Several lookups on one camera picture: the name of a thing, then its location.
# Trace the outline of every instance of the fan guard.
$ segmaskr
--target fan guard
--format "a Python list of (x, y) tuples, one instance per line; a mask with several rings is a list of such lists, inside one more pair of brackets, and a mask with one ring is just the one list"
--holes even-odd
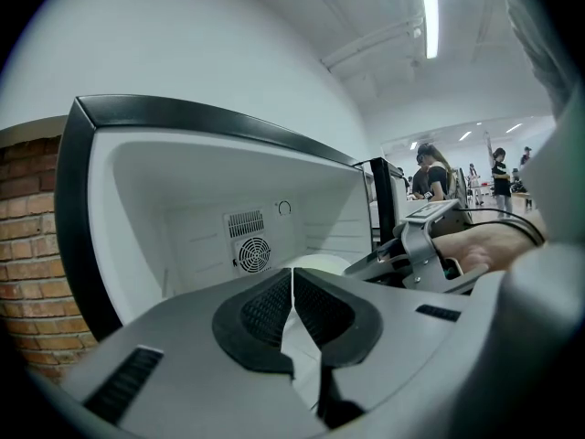
[(239, 248), (239, 267), (247, 273), (261, 272), (271, 257), (271, 248), (263, 238), (246, 239)]

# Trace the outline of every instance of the ceiling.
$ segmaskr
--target ceiling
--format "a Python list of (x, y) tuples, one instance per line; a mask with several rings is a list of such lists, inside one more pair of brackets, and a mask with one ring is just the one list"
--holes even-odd
[(519, 51), (504, 0), (439, 0), (439, 57), (424, 56), (422, 0), (260, 0), (313, 47), (362, 113), (397, 87)]
[[(520, 124), (512, 132), (506, 131)], [(386, 142), (382, 145), (386, 155), (402, 155), (410, 151), (413, 142), (417, 145), (433, 143), (434, 145), (460, 145), (481, 144), (484, 142), (484, 133), (488, 132), (492, 141), (521, 140), (525, 136), (534, 135), (541, 131), (554, 128), (551, 116), (516, 117), (507, 119), (492, 119), (479, 123), (462, 123), (449, 127), (429, 130), (421, 134), (414, 134)], [(467, 132), (471, 132), (465, 139), (460, 139)]]

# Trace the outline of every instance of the cooling fan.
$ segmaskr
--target cooling fan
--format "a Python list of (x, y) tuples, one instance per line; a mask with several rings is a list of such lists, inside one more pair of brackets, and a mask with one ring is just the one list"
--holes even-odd
[(271, 246), (263, 235), (237, 241), (234, 247), (240, 273), (259, 273), (270, 268)]

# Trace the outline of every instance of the hand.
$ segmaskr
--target hand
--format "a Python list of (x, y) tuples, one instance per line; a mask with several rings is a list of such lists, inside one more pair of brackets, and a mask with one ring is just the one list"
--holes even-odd
[(464, 273), (482, 263), (490, 272), (505, 270), (523, 253), (534, 249), (525, 235), (503, 224), (486, 224), (433, 239), (444, 258), (456, 259)]

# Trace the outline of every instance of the long hair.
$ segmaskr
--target long hair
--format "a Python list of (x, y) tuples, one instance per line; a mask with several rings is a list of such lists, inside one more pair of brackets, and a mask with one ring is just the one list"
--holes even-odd
[(494, 151), (494, 159), (496, 159), (498, 156), (505, 156), (504, 148), (498, 148)]
[(449, 191), (449, 188), (451, 187), (452, 171), (449, 162), (445, 159), (445, 156), (441, 154), (435, 145), (430, 143), (425, 143), (419, 146), (419, 151), (417, 153), (418, 155), (432, 156), (437, 161), (441, 161), (444, 164), (445, 169), (447, 169), (447, 191)]

